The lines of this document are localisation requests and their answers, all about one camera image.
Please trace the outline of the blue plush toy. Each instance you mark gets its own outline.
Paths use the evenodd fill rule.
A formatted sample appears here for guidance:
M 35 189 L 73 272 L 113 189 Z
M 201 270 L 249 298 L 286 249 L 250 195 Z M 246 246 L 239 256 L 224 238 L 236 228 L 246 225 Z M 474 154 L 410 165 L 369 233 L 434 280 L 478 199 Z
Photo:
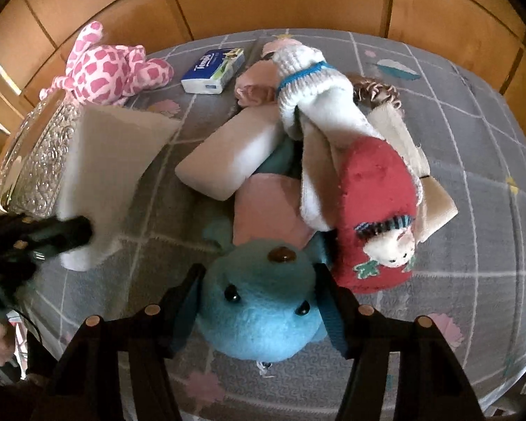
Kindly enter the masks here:
M 275 364 L 326 338 L 313 262 L 304 251 L 283 240 L 234 244 L 228 219 L 211 222 L 203 237 L 221 251 L 203 279 L 196 317 L 215 351 Z

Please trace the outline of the white foam sponge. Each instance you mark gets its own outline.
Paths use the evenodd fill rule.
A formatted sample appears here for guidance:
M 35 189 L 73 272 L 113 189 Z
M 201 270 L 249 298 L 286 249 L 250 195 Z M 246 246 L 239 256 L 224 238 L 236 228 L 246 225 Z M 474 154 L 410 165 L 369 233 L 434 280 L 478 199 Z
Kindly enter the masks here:
M 85 105 L 69 144 L 56 215 L 91 221 L 94 235 L 60 255 L 64 268 L 85 272 L 120 249 L 119 234 L 137 185 L 179 129 L 179 119 L 125 107 Z

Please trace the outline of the pink cloth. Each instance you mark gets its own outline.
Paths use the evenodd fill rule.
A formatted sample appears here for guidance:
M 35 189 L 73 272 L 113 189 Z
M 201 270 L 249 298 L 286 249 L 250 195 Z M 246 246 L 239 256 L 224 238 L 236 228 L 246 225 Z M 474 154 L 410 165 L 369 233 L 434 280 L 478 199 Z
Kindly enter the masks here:
M 281 240 L 303 249 L 315 231 L 300 215 L 301 181 L 257 173 L 235 193 L 235 246 L 251 240 Z

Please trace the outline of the cream foam block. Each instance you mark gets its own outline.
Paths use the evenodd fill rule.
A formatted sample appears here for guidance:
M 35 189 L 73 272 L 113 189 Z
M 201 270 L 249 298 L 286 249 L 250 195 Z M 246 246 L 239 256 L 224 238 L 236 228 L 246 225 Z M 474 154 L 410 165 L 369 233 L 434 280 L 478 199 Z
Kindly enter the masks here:
M 189 188 L 226 201 L 284 140 L 278 106 L 246 107 L 220 126 L 175 168 Z

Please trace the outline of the pink sock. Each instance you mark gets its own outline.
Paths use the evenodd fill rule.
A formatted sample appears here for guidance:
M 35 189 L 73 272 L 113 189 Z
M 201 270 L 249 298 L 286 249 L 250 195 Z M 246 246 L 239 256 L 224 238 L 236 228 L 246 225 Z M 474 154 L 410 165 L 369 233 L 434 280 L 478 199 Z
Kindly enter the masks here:
M 264 44 L 260 59 L 235 80 L 235 99 L 239 107 L 259 107 L 275 102 L 280 80 L 276 64 L 271 58 L 282 48 L 300 44 L 293 38 L 279 38 Z

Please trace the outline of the grey patterned bed sheet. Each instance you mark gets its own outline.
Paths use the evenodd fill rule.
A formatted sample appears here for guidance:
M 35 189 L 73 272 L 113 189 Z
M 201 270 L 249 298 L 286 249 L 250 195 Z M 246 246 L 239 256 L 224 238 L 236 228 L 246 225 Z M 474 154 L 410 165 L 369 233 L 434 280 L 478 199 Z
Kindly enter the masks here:
M 182 75 L 212 48 L 243 48 L 256 62 L 264 45 L 296 39 L 346 73 L 400 93 L 406 156 L 425 198 L 412 278 L 367 298 L 384 315 L 431 315 L 462 364 L 483 408 L 526 373 L 526 137 L 488 84 L 430 52 L 383 38 L 316 29 L 262 29 L 159 51 Z M 205 225 L 231 203 L 183 185 L 177 164 L 236 110 L 235 94 L 194 97 L 179 82 L 136 97 L 131 107 L 175 116 L 179 131 L 144 174 L 122 228 L 120 249 L 96 269 L 44 266 L 25 298 L 45 345 L 61 354 L 88 315 L 120 318 L 158 299 L 215 247 Z M 329 341 L 307 346 L 262 373 L 219 354 L 199 336 L 168 364 L 176 399 L 191 420 L 332 420 L 351 370 Z

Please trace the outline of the pink spotted plush giraffe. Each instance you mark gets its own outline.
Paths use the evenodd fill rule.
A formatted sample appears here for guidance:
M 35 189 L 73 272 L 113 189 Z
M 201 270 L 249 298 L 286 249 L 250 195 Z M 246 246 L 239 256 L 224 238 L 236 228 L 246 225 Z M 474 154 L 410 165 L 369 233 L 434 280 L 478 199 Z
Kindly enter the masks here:
M 149 59 L 142 45 L 107 45 L 102 38 L 99 21 L 85 26 L 73 44 L 64 74 L 40 90 L 40 100 L 64 90 L 80 103 L 123 106 L 143 90 L 167 86 L 174 77 L 173 67 L 161 58 Z

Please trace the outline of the brown patterned sock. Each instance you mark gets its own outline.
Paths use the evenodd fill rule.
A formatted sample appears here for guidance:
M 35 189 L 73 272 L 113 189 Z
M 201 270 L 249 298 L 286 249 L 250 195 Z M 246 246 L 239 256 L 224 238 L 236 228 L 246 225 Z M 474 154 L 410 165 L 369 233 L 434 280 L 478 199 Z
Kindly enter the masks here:
M 355 103 L 363 103 L 370 109 L 380 107 L 384 103 L 390 103 L 396 110 L 402 108 L 396 87 L 357 74 L 350 75 L 349 80 L 353 86 Z

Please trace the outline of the blue tissue pack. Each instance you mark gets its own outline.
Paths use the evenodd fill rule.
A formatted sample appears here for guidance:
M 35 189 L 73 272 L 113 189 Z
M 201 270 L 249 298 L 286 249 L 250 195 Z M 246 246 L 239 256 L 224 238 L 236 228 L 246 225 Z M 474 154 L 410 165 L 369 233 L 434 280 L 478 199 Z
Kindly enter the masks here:
M 218 95 L 244 64 L 243 48 L 211 49 L 190 67 L 180 83 L 188 94 Z

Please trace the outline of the wooden headboard wall panel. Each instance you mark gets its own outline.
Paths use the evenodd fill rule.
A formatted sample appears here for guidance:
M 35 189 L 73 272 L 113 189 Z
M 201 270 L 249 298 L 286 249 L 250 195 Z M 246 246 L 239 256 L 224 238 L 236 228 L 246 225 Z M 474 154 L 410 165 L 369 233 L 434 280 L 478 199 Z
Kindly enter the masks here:
M 149 51 L 262 28 L 328 28 L 403 42 L 505 97 L 526 135 L 526 21 L 509 0 L 0 0 L 0 66 L 13 107 L 37 101 L 92 20 Z

